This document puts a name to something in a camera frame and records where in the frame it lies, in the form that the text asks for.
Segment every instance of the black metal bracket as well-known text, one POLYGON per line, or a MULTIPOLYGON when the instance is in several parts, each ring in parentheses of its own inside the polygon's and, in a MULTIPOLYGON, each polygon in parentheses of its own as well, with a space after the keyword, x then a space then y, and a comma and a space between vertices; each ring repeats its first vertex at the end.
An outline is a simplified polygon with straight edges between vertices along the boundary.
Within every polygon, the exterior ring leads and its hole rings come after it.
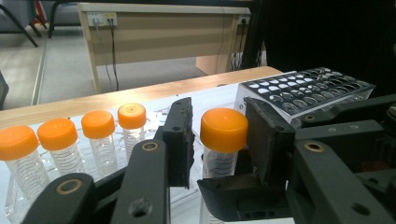
POLYGON ((134 147, 127 167, 96 183, 86 174, 57 178, 22 223, 169 223, 169 187, 189 187, 191 125, 191 98, 174 102, 155 138, 134 147))
POLYGON ((267 103, 245 99, 253 172, 199 181, 209 212, 225 221, 290 215, 296 223, 395 223, 394 98, 316 113, 321 122, 297 131, 267 103))

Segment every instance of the black cable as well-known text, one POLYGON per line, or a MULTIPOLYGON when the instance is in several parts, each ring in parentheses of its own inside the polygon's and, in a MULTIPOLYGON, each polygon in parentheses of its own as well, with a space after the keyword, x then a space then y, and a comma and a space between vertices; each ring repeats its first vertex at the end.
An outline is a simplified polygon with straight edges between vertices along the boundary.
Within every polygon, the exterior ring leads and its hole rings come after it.
POLYGON ((113 19, 109 19, 107 21, 110 24, 111 41, 112 41, 112 54, 113 54, 113 71, 114 71, 114 77, 116 78, 116 84, 117 84, 116 91, 118 91, 120 89, 120 84, 119 84, 119 79, 117 77, 116 48, 115 48, 115 44, 114 44, 114 24, 113 24, 113 19))

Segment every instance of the wooden desk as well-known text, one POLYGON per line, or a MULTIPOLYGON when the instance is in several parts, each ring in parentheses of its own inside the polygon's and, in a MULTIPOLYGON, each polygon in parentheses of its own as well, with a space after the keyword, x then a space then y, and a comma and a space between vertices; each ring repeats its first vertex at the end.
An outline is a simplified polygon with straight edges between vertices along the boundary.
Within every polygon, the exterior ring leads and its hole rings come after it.
POLYGON ((117 63, 198 57, 196 66, 208 75, 229 72, 232 52, 239 50, 240 38, 247 32, 238 29, 239 16, 249 14, 243 7, 139 4, 79 3, 78 10, 98 93, 96 66, 111 64, 111 32, 108 26, 101 26, 99 38, 95 27, 89 26, 87 13, 117 13, 117 63))
POLYGON ((272 67, 259 67, 237 72, 198 77, 128 91, 117 91, 23 108, 0 111, 0 129, 18 124, 35 124, 59 117, 83 115, 96 109, 109 109, 123 104, 142 103, 191 91, 215 88, 220 84, 233 84, 281 72, 272 67))

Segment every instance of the screw hole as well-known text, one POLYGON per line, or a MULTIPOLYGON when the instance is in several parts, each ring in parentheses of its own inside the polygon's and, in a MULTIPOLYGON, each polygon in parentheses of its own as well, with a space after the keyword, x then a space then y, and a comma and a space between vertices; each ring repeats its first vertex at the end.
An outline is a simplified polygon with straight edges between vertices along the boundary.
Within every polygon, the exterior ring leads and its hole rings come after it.
POLYGON ((78 190, 82 186, 80 179, 68 179, 62 182, 56 188, 56 192, 62 195, 70 194, 78 190))
POLYGON ((323 152, 324 151, 324 147, 322 147, 321 145, 318 145, 317 143, 306 143, 305 148, 308 150, 311 150, 313 152, 323 152))
POLYGON ((158 148, 158 144, 157 143, 153 143, 153 142, 149 142, 146 143, 145 145, 142 146, 142 148, 146 151, 151 151, 151 150, 155 150, 158 148))
POLYGON ((152 203, 150 199, 140 198, 131 202, 128 212, 133 217, 144 217, 151 213, 152 203))
POLYGON ((313 120, 313 119, 315 119, 315 116, 313 116, 313 115, 308 115, 308 116, 305 116, 305 119, 306 119, 306 120, 313 120))

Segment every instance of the electrical cable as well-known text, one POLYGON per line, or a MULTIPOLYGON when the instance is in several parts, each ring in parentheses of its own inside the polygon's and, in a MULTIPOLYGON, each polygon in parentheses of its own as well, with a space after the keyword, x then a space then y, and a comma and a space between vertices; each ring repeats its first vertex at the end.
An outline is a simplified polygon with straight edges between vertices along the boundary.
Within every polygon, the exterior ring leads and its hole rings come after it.
POLYGON ((96 28, 96 33, 97 33, 98 38, 99 38, 100 47, 101 47, 101 49, 102 49, 102 52, 105 54, 106 74, 107 74, 108 82, 110 83, 110 89, 111 89, 111 91, 114 91, 114 90, 113 90, 113 83, 111 82, 110 73, 108 72, 108 67, 107 67, 107 62, 108 62, 108 60, 107 60, 107 53, 106 53, 105 47, 104 47, 104 45, 103 45, 102 37, 101 37, 100 32, 99 32, 99 21, 98 21, 97 19, 93 19, 92 22, 93 22, 93 25, 94 25, 95 28, 96 28))
POLYGON ((112 53, 113 53, 113 71, 114 77, 116 78, 117 88, 116 91, 120 89, 119 79, 117 77, 117 66, 116 66, 116 48, 114 44, 114 23, 113 19, 107 19, 108 23, 110 24, 110 31, 111 31, 111 40, 112 40, 112 53))

